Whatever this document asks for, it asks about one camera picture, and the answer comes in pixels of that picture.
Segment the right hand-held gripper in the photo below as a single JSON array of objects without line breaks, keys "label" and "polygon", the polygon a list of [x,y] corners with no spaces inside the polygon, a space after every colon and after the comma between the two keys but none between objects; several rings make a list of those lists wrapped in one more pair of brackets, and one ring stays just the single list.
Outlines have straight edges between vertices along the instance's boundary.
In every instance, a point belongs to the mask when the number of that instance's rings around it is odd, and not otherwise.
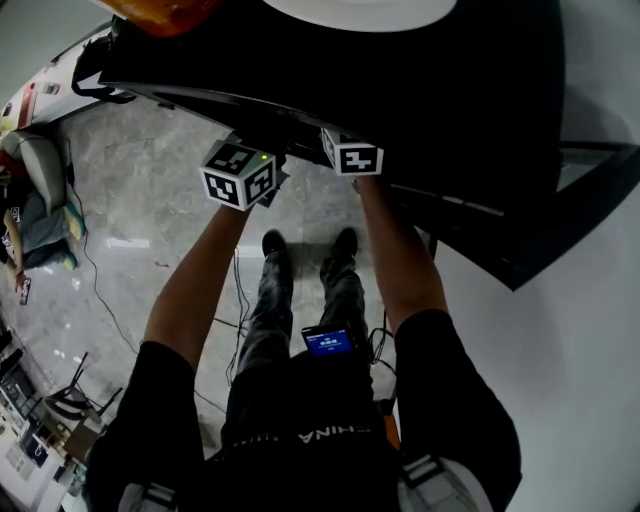
[{"label": "right hand-held gripper", "polygon": [[338,176],[380,175],[384,150],[327,128],[321,129],[324,151]]}]

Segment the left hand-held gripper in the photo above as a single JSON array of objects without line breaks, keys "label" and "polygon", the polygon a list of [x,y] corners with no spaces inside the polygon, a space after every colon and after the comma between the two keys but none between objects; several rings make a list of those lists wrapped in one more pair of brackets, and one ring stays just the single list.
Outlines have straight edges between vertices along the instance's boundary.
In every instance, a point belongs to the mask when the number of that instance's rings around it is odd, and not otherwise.
[{"label": "left hand-held gripper", "polygon": [[200,164],[204,191],[210,200],[239,211],[256,204],[268,208],[289,178],[285,162],[283,154],[256,147],[232,131],[213,143]]}]

